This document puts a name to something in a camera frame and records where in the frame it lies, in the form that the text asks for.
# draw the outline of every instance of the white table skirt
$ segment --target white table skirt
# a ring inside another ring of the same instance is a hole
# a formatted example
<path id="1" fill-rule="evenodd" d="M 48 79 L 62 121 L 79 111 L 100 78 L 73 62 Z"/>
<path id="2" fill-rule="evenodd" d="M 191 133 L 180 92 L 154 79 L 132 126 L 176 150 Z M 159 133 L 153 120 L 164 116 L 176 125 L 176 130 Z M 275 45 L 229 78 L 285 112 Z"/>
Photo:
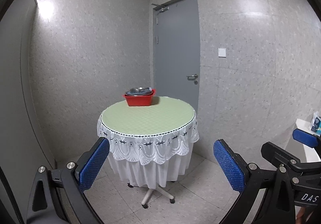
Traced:
<path id="1" fill-rule="evenodd" d="M 108 160 L 114 173 L 119 174 L 121 181 L 129 181 L 133 186 L 147 185 L 148 188 L 155 189 L 156 183 L 165 187 L 166 181 L 176 181 L 178 175 L 185 174 L 191 159 L 193 143 L 189 143 L 188 146 L 189 152 L 186 155 L 175 154 L 163 164 L 151 161 L 142 165 L 139 161 L 115 160 L 112 154 L 108 156 Z"/>

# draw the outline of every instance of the white lace tablecloth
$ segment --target white lace tablecloth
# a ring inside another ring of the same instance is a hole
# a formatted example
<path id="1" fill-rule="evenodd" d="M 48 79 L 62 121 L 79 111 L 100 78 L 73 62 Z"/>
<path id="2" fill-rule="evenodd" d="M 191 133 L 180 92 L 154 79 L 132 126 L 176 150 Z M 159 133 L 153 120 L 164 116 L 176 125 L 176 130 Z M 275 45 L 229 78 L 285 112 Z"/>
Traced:
<path id="1" fill-rule="evenodd" d="M 114 173 L 132 185 L 177 180 L 188 168 L 193 143 L 199 139 L 194 109 L 169 97 L 154 97 L 147 107 L 116 103 L 99 117 L 99 137 L 110 142 L 108 156 Z"/>

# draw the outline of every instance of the door handle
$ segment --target door handle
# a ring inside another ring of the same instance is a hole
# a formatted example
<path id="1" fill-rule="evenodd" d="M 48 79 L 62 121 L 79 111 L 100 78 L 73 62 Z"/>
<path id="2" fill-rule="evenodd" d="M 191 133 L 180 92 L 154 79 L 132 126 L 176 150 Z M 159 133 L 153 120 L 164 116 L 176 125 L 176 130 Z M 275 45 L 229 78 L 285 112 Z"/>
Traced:
<path id="1" fill-rule="evenodd" d="M 190 79 L 191 77 L 193 77 L 193 79 L 196 79 L 196 78 L 198 78 L 198 75 L 197 74 L 195 74 L 195 75 L 187 75 L 186 77 L 187 77 L 187 79 Z"/>

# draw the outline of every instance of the green tabletop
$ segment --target green tabletop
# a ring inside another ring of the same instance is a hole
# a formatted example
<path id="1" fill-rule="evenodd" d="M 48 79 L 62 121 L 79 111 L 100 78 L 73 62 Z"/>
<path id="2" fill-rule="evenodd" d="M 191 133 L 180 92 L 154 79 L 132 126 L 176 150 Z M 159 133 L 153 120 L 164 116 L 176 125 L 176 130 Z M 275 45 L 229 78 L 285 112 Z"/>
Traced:
<path id="1" fill-rule="evenodd" d="M 151 106 L 128 106 L 122 101 L 108 107 L 102 114 L 110 129 L 132 135 L 168 132 L 191 121 L 194 109 L 188 103 L 169 97 L 153 97 Z"/>

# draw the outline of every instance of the red basket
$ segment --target red basket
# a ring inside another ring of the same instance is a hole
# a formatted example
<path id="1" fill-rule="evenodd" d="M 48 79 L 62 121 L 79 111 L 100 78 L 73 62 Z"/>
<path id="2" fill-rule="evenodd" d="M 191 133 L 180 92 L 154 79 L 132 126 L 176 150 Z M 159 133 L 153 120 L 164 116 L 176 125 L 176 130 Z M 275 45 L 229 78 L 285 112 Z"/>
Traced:
<path id="1" fill-rule="evenodd" d="M 126 98 L 128 106 L 150 106 L 151 100 L 155 94 L 156 90 L 152 89 L 151 94 L 148 96 L 123 96 Z"/>

